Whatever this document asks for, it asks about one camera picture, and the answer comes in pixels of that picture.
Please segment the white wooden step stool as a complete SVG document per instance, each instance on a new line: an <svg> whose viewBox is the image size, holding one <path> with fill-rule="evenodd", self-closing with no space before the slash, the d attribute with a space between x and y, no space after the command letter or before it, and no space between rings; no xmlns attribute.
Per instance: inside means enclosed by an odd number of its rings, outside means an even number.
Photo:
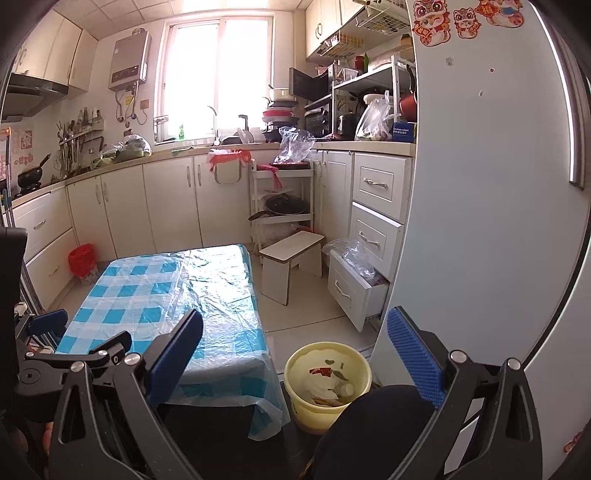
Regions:
<svg viewBox="0 0 591 480"><path fill-rule="evenodd" d="M263 261L263 296L287 306L290 298L290 272L297 267L304 273L322 277L322 242L325 236L298 231L259 251Z"/></svg>

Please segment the clear plastic bag in drawer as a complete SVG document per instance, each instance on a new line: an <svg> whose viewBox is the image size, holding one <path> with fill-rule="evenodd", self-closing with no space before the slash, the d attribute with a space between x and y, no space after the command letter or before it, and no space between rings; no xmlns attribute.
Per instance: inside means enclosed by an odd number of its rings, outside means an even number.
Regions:
<svg viewBox="0 0 591 480"><path fill-rule="evenodd" d="M383 281L383 276L370 263L367 248L358 240L349 238L335 239L325 244L322 247L322 252L325 255L334 252L370 284L375 285Z"/></svg>

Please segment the white refrigerator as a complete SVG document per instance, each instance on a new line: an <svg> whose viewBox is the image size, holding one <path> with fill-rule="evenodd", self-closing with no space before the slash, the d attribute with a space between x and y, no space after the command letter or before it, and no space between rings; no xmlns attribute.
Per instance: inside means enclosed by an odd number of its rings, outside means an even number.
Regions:
<svg viewBox="0 0 591 480"><path fill-rule="evenodd" d="M391 306L519 360L547 479L590 475L590 5L411 1L418 136Z"/></svg>

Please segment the black range hood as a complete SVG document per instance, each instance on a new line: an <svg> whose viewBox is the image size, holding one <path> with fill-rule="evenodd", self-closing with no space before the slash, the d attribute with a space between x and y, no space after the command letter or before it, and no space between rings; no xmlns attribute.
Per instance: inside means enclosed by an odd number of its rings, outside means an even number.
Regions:
<svg viewBox="0 0 591 480"><path fill-rule="evenodd" d="M11 73L2 110L2 121L16 123L34 117L45 108L61 101L69 87L51 80Z"/></svg>

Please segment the clear plastic bag on rack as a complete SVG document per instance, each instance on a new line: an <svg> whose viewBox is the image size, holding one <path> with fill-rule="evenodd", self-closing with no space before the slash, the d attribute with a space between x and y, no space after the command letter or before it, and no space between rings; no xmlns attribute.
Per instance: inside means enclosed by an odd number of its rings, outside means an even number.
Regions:
<svg viewBox="0 0 591 480"><path fill-rule="evenodd" d="M280 153L274 162L283 164L301 163L315 146L315 137L307 130L296 126L280 127Z"/></svg>

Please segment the white tiered storage rack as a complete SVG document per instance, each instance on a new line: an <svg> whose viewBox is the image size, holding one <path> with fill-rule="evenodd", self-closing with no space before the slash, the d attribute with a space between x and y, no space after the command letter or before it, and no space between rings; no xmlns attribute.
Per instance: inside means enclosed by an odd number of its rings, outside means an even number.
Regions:
<svg viewBox="0 0 591 480"><path fill-rule="evenodd" d="M265 163L249 169L249 224L256 252L293 233L314 231L315 172L311 162Z"/></svg>

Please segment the gas water heater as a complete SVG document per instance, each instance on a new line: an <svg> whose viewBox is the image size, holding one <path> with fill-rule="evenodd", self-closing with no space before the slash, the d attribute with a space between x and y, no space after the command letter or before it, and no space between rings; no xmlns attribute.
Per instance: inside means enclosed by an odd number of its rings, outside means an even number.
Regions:
<svg viewBox="0 0 591 480"><path fill-rule="evenodd" d="M114 44L108 89L117 92L143 84L147 78L148 55L151 45L149 32L136 28Z"/></svg>

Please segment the hanging red lined door bin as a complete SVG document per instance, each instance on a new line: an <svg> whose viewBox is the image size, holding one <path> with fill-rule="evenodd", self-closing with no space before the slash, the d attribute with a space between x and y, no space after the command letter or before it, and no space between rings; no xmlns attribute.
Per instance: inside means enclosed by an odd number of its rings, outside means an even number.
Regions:
<svg viewBox="0 0 591 480"><path fill-rule="evenodd" d="M242 149L212 149L208 153L209 169L219 185L238 183L242 179L242 166L249 166L252 154Z"/></svg>

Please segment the white red paper food bag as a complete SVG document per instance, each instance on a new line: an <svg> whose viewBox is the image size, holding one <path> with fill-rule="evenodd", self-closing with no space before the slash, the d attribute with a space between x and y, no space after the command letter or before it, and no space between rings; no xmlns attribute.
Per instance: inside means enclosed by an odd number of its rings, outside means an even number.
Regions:
<svg viewBox="0 0 591 480"><path fill-rule="evenodd" d="M322 406L339 406L349 401L339 399L332 391L335 385L341 382L351 382L341 370L332 368L334 362L329 360L327 365L308 370L308 376L304 378L304 389L311 398L311 402Z"/></svg>

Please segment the yellow plastic bucket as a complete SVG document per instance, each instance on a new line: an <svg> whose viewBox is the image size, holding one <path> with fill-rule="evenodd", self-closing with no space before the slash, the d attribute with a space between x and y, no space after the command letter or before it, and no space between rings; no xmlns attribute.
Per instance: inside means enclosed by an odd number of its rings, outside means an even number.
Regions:
<svg viewBox="0 0 591 480"><path fill-rule="evenodd" d="M356 398L370 391L370 364L356 349L338 342L315 342L287 359L283 383L294 422L322 435Z"/></svg>

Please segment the white plastic bag on counter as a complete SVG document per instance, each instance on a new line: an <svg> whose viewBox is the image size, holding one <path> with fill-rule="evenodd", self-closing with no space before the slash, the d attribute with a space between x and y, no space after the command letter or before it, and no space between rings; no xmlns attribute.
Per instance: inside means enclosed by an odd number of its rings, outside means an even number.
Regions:
<svg viewBox="0 0 591 480"><path fill-rule="evenodd" d="M389 141L390 121L393 119L390 92L373 99L356 126L356 140Z"/></svg>

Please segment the clear plastic bottle white cap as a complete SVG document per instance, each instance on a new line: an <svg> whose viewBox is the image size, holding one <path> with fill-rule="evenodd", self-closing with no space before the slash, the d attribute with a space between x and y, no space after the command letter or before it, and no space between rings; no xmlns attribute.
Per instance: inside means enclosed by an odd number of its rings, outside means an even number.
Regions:
<svg viewBox="0 0 591 480"><path fill-rule="evenodd" d="M341 382L335 385L332 391L334 391L335 395L337 395L339 399L342 399L342 401L352 398L353 394L356 393L355 386L351 382Z"/></svg>

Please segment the black microwave oven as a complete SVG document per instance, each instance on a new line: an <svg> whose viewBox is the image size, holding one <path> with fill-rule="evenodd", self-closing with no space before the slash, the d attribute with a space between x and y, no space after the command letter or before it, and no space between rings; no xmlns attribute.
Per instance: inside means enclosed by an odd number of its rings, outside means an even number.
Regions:
<svg viewBox="0 0 591 480"><path fill-rule="evenodd" d="M296 68L290 68L290 95L303 98L309 102L315 102L332 92L331 71L327 70L321 75L310 76Z"/></svg>

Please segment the red lined small trash bin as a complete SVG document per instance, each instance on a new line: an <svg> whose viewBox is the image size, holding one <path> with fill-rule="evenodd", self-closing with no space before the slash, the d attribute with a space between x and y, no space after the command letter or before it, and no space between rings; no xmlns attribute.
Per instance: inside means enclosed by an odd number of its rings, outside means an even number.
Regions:
<svg viewBox="0 0 591 480"><path fill-rule="evenodd" d="M68 264L72 274L82 284L93 284L98 278L98 267L94 246L86 243L76 247L68 254Z"/></svg>

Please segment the open white drawer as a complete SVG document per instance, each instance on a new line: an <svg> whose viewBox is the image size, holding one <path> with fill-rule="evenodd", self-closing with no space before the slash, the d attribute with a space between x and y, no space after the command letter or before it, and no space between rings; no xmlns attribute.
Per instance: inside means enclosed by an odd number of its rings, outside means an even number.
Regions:
<svg viewBox="0 0 591 480"><path fill-rule="evenodd" d="M368 319L381 316L389 287L390 282L380 273L368 281L337 252L329 253L329 293L356 330L362 331Z"/></svg>

